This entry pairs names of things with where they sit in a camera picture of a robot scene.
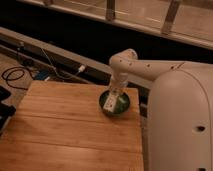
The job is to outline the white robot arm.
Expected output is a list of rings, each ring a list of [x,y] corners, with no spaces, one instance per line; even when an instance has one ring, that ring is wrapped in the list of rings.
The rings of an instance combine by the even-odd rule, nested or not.
[[[147,104],[149,171],[213,171],[213,64],[113,55],[112,85],[127,74],[153,82]]]

